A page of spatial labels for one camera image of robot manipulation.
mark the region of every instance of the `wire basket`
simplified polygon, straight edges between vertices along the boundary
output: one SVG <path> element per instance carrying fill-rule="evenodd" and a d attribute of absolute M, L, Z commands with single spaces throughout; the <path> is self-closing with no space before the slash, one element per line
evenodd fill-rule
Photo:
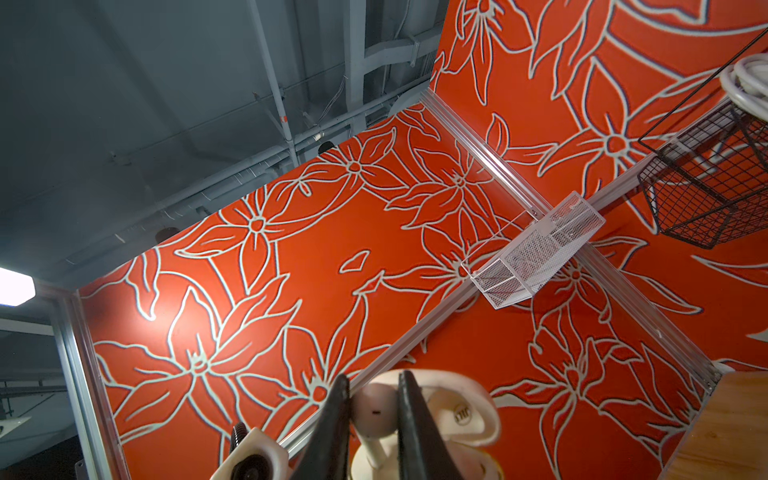
<path fill-rule="evenodd" d="M 659 231 L 702 248 L 768 227 L 768 124 L 729 101 L 637 176 Z"/>
<path fill-rule="evenodd" d="M 462 265 L 495 309 L 514 305 L 538 292 L 603 224 L 605 219 L 573 192 L 480 268 L 472 268 L 472 255 Z"/>

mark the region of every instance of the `wall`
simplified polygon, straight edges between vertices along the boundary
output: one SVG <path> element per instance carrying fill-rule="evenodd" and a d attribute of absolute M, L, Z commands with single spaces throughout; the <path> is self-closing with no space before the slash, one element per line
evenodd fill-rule
<path fill-rule="evenodd" d="M 448 18 L 432 86 L 556 204 L 574 190 L 590 197 L 641 160 L 637 139 L 768 27 L 768 5 L 457 1 Z M 716 87 L 650 141 L 704 113 Z M 768 284 L 765 233 L 707 251 L 657 235 L 641 194 L 603 213 L 593 240 L 636 250 L 627 277 L 711 359 L 768 366 L 768 324 L 755 311 Z"/>
<path fill-rule="evenodd" d="M 238 421 L 284 437 L 519 213 L 417 105 L 81 289 L 132 478 L 207 478 Z"/>
<path fill-rule="evenodd" d="M 642 158 L 648 120 L 768 22 L 760 8 L 454 1 L 433 86 L 553 204 L 590 196 Z M 83 289 L 134 478 L 174 462 L 206 478 L 236 419 L 276 438 L 298 425 L 333 374 L 402 335 L 516 215 L 488 180 L 417 107 Z M 655 235 L 641 202 L 605 213 L 594 245 L 707 355 L 768 366 L 746 336 L 766 327 L 748 307 L 764 235 L 702 253 Z M 461 310 L 406 365 L 488 388 L 510 477 L 655 478 L 700 408 L 690 375 L 575 262 L 531 303 Z M 726 324 L 734 310 L 743 321 Z"/>
<path fill-rule="evenodd" d="M 446 24 L 433 88 L 556 204 L 641 160 L 637 138 L 768 26 L 768 7 L 454 1 Z M 709 93 L 687 110 L 705 111 Z M 642 196 L 603 214 L 592 243 L 720 368 L 768 368 L 768 232 L 701 250 L 658 235 Z M 401 366 L 488 389 L 503 423 L 489 451 L 511 478 L 656 478 L 703 399 L 576 262 L 529 305 L 478 301 Z"/>

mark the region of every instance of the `wire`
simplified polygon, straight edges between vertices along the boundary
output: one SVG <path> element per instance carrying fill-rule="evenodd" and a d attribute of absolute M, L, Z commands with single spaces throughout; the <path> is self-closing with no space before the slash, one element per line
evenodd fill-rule
<path fill-rule="evenodd" d="M 336 91 L 336 94 L 333 95 L 333 98 L 331 98 L 330 103 L 323 109 L 323 113 L 320 114 L 320 118 L 317 119 L 317 122 L 315 122 L 315 126 L 320 125 L 320 122 L 323 121 L 323 119 L 326 117 L 326 115 L 331 111 L 331 107 L 333 104 L 336 103 L 337 100 L 339 100 L 339 97 L 341 96 L 341 92 L 344 91 L 344 85 L 346 84 L 346 75 L 343 75 L 341 77 L 341 84 L 339 85 L 339 90 Z"/>
<path fill-rule="evenodd" d="M 402 26 L 406 24 L 406 18 L 408 18 L 408 12 L 411 9 L 411 0 L 406 0 L 406 13 L 402 16 L 402 20 L 400 22 L 400 26 L 397 28 L 397 31 L 395 32 L 395 40 L 400 36 L 400 32 L 402 31 Z"/>
<path fill-rule="evenodd" d="M 411 11 L 411 0 L 406 0 L 406 13 L 402 16 L 402 20 L 400 21 L 400 26 L 397 28 L 397 31 L 395 32 L 395 37 L 393 40 L 397 40 L 397 38 L 400 36 L 400 32 L 402 31 L 402 26 L 406 24 L 406 18 L 408 18 L 408 12 Z M 390 65 L 384 66 L 384 81 L 382 82 L 382 92 L 381 95 L 384 95 L 384 90 L 386 89 L 386 82 L 389 80 L 389 69 Z"/>

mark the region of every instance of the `white mesh basket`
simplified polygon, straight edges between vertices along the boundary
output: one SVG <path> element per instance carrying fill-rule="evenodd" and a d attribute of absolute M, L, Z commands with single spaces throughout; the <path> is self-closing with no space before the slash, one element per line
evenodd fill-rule
<path fill-rule="evenodd" d="M 604 223 L 574 192 L 480 268 L 472 269 L 468 259 L 463 265 L 494 308 L 510 306 L 538 292 Z"/>

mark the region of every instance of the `white cable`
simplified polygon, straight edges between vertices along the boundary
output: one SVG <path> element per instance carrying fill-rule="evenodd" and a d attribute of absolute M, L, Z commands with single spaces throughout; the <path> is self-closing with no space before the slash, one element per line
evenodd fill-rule
<path fill-rule="evenodd" d="M 742 58 L 733 71 L 741 82 L 744 91 L 751 95 L 768 97 L 768 55 L 758 54 Z"/>
<path fill-rule="evenodd" d="M 727 67 L 720 84 L 736 106 L 768 121 L 768 55 L 750 55 Z"/>

